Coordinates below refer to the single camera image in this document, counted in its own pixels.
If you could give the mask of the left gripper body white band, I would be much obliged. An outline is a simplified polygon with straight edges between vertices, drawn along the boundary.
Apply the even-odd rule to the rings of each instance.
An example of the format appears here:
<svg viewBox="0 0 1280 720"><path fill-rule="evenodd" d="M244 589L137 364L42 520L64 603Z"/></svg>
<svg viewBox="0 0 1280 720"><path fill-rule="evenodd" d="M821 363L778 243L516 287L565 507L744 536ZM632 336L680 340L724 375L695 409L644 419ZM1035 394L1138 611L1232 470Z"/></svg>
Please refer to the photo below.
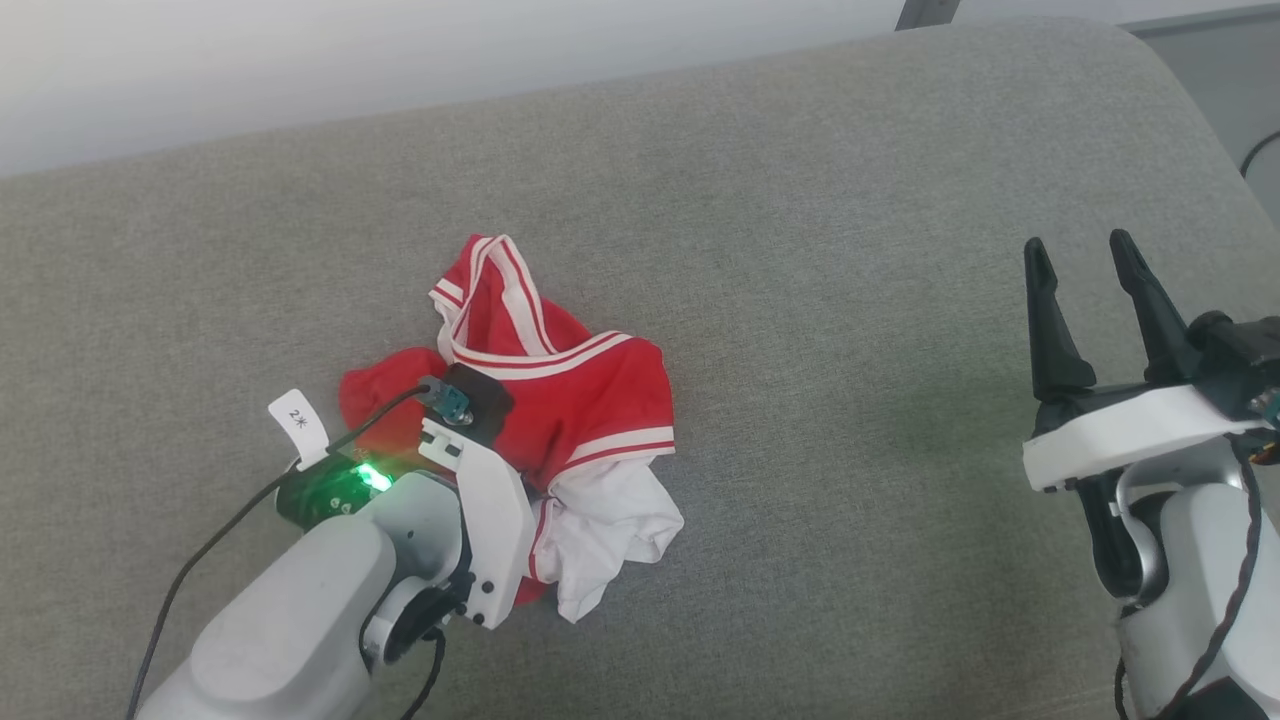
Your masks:
<svg viewBox="0 0 1280 720"><path fill-rule="evenodd" d="M463 616L497 629L515 606L536 530L518 473L494 450L430 418L419 454L453 473L460 497L461 550L449 583Z"/></svg>

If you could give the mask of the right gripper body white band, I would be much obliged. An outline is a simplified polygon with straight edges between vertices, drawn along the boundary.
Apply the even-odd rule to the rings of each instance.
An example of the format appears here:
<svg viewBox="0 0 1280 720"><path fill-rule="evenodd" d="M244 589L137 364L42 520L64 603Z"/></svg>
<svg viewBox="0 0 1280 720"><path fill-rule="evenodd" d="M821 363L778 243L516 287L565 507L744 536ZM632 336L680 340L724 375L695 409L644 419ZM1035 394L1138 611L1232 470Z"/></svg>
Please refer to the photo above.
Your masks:
<svg viewBox="0 0 1280 720"><path fill-rule="evenodd" d="M1029 439L1023 445L1021 460L1032 489L1062 489L1068 480L1267 427L1254 413L1229 418L1193 386L1167 387L1088 413Z"/></svg>

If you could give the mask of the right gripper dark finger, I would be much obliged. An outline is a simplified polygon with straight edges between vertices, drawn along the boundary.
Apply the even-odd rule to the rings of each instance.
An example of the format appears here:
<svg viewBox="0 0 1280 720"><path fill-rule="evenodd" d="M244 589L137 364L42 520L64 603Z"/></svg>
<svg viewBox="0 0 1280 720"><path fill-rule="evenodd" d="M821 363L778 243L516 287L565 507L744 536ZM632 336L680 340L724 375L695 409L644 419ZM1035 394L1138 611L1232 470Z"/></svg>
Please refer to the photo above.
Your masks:
<svg viewBox="0 0 1280 720"><path fill-rule="evenodd" d="M1041 238L1023 249L1032 393L1041 402L1093 388L1094 368L1085 361L1057 301L1059 278Z"/></svg>
<svg viewBox="0 0 1280 720"><path fill-rule="evenodd" d="M1108 245L1119 283L1138 320L1147 356L1144 380L1152 386L1192 382L1199 354L1187 337L1181 314L1126 231L1112 231Z"/></svg>

